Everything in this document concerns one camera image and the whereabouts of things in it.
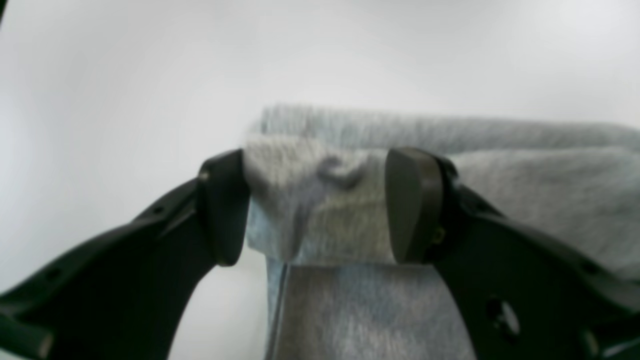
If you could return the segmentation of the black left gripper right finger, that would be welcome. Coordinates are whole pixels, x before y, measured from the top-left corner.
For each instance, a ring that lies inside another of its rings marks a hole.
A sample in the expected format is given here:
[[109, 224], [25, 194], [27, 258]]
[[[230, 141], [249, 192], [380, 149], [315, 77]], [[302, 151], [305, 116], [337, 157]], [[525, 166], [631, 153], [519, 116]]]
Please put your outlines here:
[[450, 160], [389, 150], [385, 200], [394, 260], [434, 266], [478, 360], [639, 358], [639, 283], [506, 218]]

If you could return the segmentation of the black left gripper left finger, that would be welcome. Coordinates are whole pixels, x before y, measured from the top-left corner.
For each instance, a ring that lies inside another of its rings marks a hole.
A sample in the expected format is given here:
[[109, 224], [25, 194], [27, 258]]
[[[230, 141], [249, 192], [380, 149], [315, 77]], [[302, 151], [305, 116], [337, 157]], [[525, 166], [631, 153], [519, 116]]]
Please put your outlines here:
[[239, 260], [249, 202], [243, 151], [208, 159], [130, 223], [3, 292], [1, 349], [30, 360], [166, 360], [201, 279]]

